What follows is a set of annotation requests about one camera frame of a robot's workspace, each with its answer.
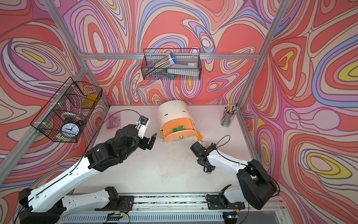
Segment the pink plastic case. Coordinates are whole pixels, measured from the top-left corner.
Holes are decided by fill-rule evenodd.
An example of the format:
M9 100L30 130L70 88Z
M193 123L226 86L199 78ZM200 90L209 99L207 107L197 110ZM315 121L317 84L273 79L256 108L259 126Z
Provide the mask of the pink plastic case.
M107 130L121 128L121 115L119 111L110 112L106 121Z

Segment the orange top drawer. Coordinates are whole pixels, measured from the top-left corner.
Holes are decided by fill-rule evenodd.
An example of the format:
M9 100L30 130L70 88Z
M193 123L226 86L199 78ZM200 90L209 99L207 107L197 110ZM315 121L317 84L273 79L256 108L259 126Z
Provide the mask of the orange top drawer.
M175 133L172 131L174 128L178 128L180 126L184 127L183 131L178 131ZM161 127L161 130L164 131L165 135L163 142L178 141L198 136L195 129L195 124L190 118L178 118L168 121Z

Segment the clear pencil tube blue cap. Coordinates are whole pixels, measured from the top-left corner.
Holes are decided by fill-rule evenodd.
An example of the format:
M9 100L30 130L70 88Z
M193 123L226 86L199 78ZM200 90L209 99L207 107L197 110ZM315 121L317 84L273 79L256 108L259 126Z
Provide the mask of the clear pencil tube blue cap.
M147 62L147 66L144 69L146 77L157 76L164 69L167 69L177 63L173 53L169 53L161 57L160 59L146 59L145 61Z

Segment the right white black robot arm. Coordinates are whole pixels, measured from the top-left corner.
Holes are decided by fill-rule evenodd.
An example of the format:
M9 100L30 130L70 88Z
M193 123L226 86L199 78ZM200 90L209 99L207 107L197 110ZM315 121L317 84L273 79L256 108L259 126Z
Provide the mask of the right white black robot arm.
M233 176L239 182L238 188L227 186L223 189L223 203L248 202L260 210L276 194L278 185L258 160L243 161L222 153L216 143L204 147L199 141L190 149L197 157L197 163L207 174L219 168Z

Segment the grey box in basket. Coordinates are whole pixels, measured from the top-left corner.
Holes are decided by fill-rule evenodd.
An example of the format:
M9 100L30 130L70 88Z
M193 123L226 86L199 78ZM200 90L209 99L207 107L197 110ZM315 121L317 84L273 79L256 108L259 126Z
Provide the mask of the grey box in basket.
M168 73L194 77L199 75L200 70L198 67L198 60L179 58L176 60L176 62L177 63L171 65L167 69Z

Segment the yellow object in basket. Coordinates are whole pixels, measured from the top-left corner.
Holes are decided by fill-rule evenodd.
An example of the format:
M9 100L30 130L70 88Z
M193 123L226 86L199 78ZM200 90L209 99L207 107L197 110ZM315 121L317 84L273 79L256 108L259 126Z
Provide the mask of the yellow object in basket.
M82 108L85 108L85 109L93 108L95 106L95 102L96 102L97 98L98 98L98 95L95 94L95 93L88 94L84 98L84 100L83 100L83 102L81 104Z

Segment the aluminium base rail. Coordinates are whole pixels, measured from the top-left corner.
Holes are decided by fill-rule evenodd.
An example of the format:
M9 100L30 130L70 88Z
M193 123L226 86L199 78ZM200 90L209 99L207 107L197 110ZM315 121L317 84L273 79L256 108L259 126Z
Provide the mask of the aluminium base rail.
M243 210L209 210L208 193L133 194L131 211L120 221L105 222L119 211L83 211L64 217L60 224L291 224L280 198L275 197L257 210L245 202Z

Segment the cream round drawer cabinet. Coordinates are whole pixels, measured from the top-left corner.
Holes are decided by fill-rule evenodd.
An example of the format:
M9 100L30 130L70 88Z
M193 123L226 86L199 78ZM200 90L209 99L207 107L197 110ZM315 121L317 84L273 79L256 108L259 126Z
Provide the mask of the cream round drawer cabinet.
M188 106L185 102L174 100L163 103L157 110L160 130L161 127L168 121L178 118L190 118L193 120Z

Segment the pencil holder cup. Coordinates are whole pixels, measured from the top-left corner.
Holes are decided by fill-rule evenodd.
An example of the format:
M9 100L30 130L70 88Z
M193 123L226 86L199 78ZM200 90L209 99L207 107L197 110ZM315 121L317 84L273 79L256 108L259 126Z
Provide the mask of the pencil holder cup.
M227 106L224 108L224 113L220 120L220 124L223 127L230 127L231 122L234 116L237 114L239 107L237 104L234 104L232 101L229 101Z

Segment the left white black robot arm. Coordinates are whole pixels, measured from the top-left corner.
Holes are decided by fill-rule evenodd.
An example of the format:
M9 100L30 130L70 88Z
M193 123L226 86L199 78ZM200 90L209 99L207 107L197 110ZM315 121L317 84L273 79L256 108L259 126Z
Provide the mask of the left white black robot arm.
M81 211L120 211L131 208L119 196L115 187L69 196L68 193L90 178L123 163L136 149L151 150L157 135L144 136L146 125L129 124L116 131L113 138L97 144L72 167L36 189L23 189L19 193L18 213L21 224L55 224L66 216Z

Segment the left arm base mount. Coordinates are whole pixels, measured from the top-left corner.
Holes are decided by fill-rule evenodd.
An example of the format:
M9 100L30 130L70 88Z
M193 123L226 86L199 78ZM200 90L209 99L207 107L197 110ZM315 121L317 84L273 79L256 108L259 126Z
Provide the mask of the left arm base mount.
M95 211L124 211L129 212L134 205L134 196L119 196L118 199L111 199L103 208L96 208Z

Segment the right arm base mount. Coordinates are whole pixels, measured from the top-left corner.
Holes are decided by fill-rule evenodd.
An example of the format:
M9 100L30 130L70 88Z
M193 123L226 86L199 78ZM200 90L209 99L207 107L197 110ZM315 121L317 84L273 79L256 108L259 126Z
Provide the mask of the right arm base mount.
M225 190L231 187L231 184L224 187L218 194L205 195L205 200L208 204L209 210L243 210L246 209L244 202L235 202L231 203L229 200L224 196Z

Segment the yellow drawer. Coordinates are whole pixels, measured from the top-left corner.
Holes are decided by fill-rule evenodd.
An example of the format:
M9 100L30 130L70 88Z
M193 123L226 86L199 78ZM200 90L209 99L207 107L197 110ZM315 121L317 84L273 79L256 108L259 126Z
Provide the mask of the yellow drawer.
M162 139L165 138L165 135L164 135L164 131L163 131L163 130L160 130L160 136L161 136Z

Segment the green circuit board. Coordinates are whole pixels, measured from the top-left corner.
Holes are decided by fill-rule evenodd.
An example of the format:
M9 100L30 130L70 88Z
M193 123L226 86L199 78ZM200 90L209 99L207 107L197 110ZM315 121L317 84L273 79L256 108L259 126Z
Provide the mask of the green circuit board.
M107 215L105 222L107 223L110 221L120 221L124 219L126 216L127 216L126 213L110 213Z

